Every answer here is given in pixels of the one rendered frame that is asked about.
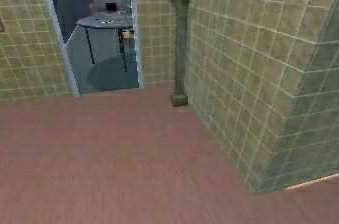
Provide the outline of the grey round table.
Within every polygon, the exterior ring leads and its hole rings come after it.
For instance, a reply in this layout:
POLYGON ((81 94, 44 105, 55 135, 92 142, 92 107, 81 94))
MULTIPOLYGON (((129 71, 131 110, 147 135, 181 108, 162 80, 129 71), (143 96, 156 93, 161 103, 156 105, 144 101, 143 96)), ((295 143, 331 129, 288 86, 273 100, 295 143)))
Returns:
POLYGON ((126 14, 99 12, 79 19, 76 24, 85 30, 91 62, 95 63, 89 29, 114 30, 117 33, 119 52, 122 55, 123 68, 127 71, 123 31, 133 28, 133 19, 126 14))

